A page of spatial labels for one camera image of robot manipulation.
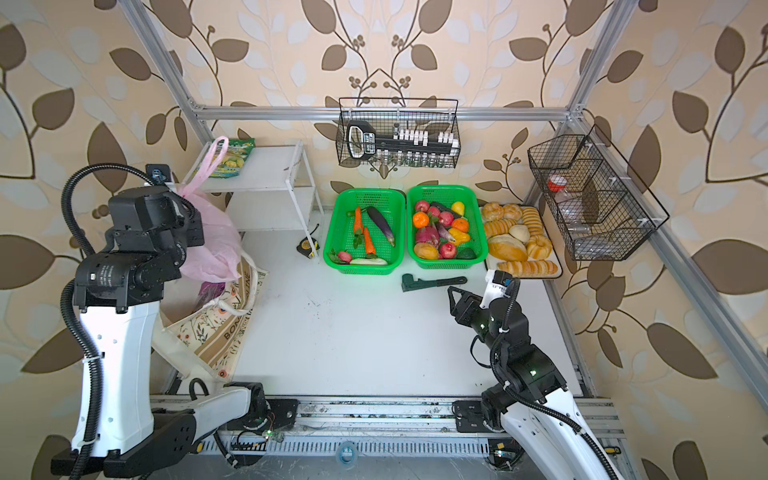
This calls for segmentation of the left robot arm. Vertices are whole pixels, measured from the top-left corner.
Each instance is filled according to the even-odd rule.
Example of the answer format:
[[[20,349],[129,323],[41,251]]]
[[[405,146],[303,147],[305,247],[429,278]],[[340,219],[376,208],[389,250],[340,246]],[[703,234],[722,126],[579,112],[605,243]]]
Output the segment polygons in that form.
[[[181,275],[188,250],[205,242],[199,211],[149,176],[109,200],[113,225],[95,250],[72,208],[77,184],[99,171],[89,165],[66,182],[63,219],[84,253],[64,287],[60,310],[83,353],[80,418],[69,448],[51,461],[55,475],[80,479],[146,478],[175,465],[227,423],[249,415],[256,388],[225,385],[210,392],[194,379],[178,410],[154,411],[149,381],[151,341],[165,284]]]

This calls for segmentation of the green basket with vegetables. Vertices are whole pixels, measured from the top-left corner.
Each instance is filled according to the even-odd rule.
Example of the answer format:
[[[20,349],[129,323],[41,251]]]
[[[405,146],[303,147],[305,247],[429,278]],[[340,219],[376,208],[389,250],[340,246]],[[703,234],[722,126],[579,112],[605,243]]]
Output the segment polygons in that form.
[[[395,236],[392,247],[370,219],[367,208],[376,207],[389,222]],[[353,233],[354,211],[362,209],[364,232]],[[389,189],[349,189],[336,199],[324,247],[325,263],[343,274],[388,275],[398,267],[405,255],[405,196]],[[381,258],[387,266],[350,265],[357,258]]]

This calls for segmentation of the pink plastic grocery bag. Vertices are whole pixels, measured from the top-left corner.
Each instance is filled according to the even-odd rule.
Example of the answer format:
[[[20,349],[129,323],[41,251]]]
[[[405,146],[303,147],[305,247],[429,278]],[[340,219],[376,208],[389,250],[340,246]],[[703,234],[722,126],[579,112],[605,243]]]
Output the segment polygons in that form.
[[[197,172],[187,183],[177,186],[177,193],[200,212],[204,244],[193,247],[188,241],[187,260],[181,267],[184,277],[209,283],[235,281],[241,274],[238,266],[242,248],[240,237],[230,217],[213,205],[201,190],[202,184],[221,164],[229,147],[229,139],[216,138]]]

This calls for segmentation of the cream canvas tote bag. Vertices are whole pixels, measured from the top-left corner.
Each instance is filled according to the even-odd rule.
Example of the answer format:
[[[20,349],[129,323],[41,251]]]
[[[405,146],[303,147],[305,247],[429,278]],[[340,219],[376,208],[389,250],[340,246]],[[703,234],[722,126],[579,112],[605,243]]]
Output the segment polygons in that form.
[[[151,346],[182,378],[208,384],[233,380],[259,288],[268,275],[246,253],[238,271],[238,280],[186,317],[172,322],[159,314]]]

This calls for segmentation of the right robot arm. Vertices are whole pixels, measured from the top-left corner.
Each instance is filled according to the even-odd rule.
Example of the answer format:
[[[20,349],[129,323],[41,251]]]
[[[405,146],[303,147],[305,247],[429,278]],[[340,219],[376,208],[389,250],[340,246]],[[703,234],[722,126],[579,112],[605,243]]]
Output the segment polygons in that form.
[[[512,437],[548,479],[620,479],[565,377],[533,343],[520,286],[513,275],[491,270],[482,295],[448,288],[451,316],[489,349],[488,360],[478,363],[496,380],[481,394],[483,426]]]

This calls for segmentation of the yellow-green snack packet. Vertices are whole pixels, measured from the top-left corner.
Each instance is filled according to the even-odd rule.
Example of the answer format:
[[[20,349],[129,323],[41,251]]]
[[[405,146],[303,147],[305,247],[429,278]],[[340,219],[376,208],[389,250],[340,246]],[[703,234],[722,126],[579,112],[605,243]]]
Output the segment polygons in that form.
[[[210,174],[210,178],[229,179],[239,176],[254,147],[255,141],[252,138],[230,139],[227,153]]]

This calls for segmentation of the magenta snack bag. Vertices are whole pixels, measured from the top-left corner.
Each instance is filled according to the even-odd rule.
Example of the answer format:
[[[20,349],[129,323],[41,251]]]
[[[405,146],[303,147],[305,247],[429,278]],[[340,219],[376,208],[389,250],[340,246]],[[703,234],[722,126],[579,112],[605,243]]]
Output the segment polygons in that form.
[[[201,308],[203,305],[207,304],[211,300],[216,300],[219,298],[226,289],[226,283],[225,282],[219,282],[219,283],[211,283],[211,282],[203,282],[200,285],[197,299],[196,299],[196,307]]]

